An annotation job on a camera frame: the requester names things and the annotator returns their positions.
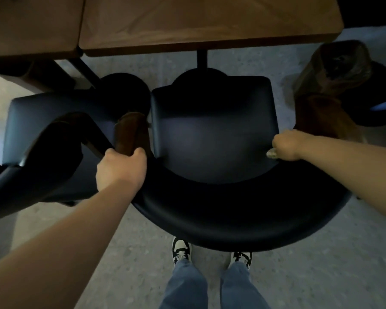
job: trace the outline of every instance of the forearm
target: forearm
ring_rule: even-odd
[[[118,181],[0,260],[0,309],[73,308],[136,192]]]
[[[311,137],[300,157],[339,181],[386,215],[386,148]]]

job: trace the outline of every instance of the table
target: table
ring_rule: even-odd
[[[0,61],[80,57],[83,5],[84,0],[0,0]]]
[[[88,56],[333,41],[336,0],[86,0]]]

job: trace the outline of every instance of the speckled tile floor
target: speckled tile floor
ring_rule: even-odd
[[[386,27],[345,30],[339,39],[365,42],[386,65]],[[291,84],[318,44],[209,52],[209,66],[229,75],[263,75],[272,81],[279,128],[294,124]],[[99,75],[129,72],[150,89],[171,83],[196,66],[195,52],[88,58]],[[66,61],[62,67],[80,74]],[[82,78],[80,86],[88,84]],[[9,101],[29,92],[0,78],[0,161]],[[386,145],[386,126],[365,129]],[[74,210],[38,203],[0,220],[0,258]],[[157,308],[172,271],[172,236],[134,207],[124,216],[77,308]],[[196,247],[193,262],[209,283],[209,308],[219,308],[219,276],[228,254]],[[352,198],[323,229],[298,243],[254,254],[252,280],[272,308],[386,308],[386,218]]]

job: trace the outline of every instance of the jeans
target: jeans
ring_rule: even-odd
[[[222,309],[269,309],[269,305],[250,282],[249,271],[242,262],[235,262],[220,281]],[[186,259],[176,263],[159,309],[206,309],[205,277]]]

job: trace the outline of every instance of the sneaker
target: sneaker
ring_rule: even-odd
[[[192,251],[192,246],[190,243],[180,239],[179,237],[175,237],[173,239],[172,254],[173,254],[173,262],[175,265],[176,265],[176,262],[182,259],[186,259],[190,261],[191,251]]]
[[[246,265],[247,270],[250,270],[250,265],[252,264],[252,253],[232,253],[232,259],[230,261],[229,267],[235,262],[242,262]]]

